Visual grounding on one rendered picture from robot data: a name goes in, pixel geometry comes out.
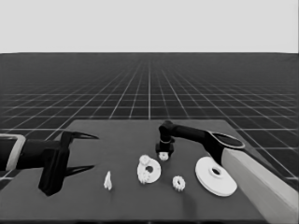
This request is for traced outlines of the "small white T-shaped piece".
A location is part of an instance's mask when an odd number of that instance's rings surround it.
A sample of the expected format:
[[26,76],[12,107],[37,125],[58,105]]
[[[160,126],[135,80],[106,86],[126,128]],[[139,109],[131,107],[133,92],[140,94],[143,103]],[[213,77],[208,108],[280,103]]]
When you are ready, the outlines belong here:
[[111,181],[111,172],[107,172],[107,175],[105,177],[105,181],[104,181],[104,188],[108,189],[108,190],[112,190],[112,181]]

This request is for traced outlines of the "large thick white disc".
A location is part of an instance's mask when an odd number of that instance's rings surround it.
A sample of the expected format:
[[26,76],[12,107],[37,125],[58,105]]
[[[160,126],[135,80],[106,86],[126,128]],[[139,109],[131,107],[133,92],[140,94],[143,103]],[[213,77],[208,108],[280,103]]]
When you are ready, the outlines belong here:
[[229,197],[237,190],[237,184],[228,172],[211,157],[203,157],[195,164],[198,181],[211,193]]

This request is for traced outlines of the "white round carrier with pins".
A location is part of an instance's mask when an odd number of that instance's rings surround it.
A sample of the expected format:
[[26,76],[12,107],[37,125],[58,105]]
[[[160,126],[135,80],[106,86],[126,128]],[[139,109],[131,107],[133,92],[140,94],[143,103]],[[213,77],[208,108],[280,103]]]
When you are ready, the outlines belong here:
[[150,180],[146,184],[151,184],[160,178],[162,168],[159,162],[157,162],[155,159],[150,158],[150,161],[147,165],[142,165],[141,163],[137,165],[137,177],[139,173],[145,171],[148,171],[150,173]]

